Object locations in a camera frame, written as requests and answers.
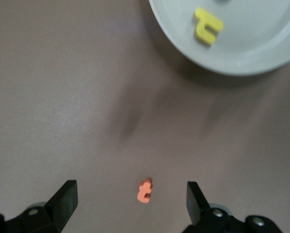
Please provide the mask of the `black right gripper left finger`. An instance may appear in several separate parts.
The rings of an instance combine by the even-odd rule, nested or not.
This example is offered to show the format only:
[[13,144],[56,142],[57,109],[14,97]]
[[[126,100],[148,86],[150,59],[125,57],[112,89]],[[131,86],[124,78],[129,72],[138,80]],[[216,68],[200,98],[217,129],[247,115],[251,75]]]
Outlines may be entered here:
[[60,233],[77,205],[77,181],[68,180],[47,202],[33,204],[10,220],[0,214],[0,233]]

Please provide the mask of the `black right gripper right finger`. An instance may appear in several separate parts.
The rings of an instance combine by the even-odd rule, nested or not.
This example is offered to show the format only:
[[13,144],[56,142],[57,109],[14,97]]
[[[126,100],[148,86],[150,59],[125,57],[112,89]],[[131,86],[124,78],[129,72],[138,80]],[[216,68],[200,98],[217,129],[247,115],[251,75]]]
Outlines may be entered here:
[[212,207],[196,182],[187,182],[186,207],[191,220],[185,233],[280,233],[269,218],[250,215],[244,222],[221,207]]

